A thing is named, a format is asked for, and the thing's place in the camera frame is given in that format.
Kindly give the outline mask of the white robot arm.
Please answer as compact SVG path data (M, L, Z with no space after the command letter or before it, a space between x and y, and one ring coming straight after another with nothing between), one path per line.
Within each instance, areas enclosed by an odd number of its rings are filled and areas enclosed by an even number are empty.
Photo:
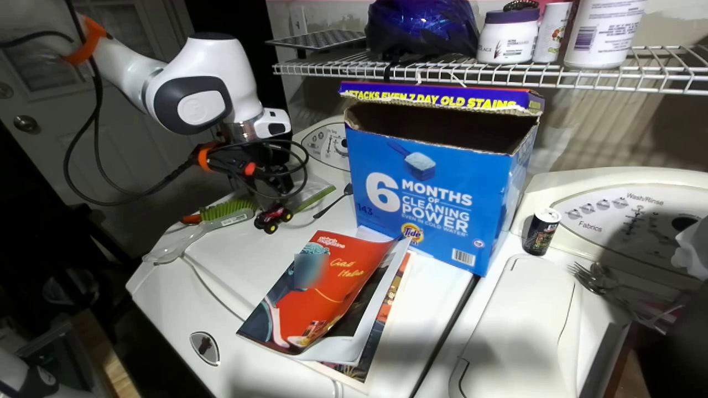
M266 108L241 41L226 34L190 36L170 61L160 61L107 34L89 16L70 13L82 40L68 65L89 65L98 84L110 81L157 125L174 135L221 133L216 144L200 144L192 154L143 194L160 192L190 166L221 173L261 213L283 207L294 194L288 168L290 115Z

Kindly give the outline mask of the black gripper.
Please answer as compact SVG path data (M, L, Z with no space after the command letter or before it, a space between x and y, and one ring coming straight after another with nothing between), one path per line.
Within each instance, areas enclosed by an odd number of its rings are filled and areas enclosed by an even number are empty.
M280 145L210 142L194 147L194 163L205 173L221 173L250 192L260 210L268 210L274 198L285 205L294 191L288 171L288 154L280 156Z

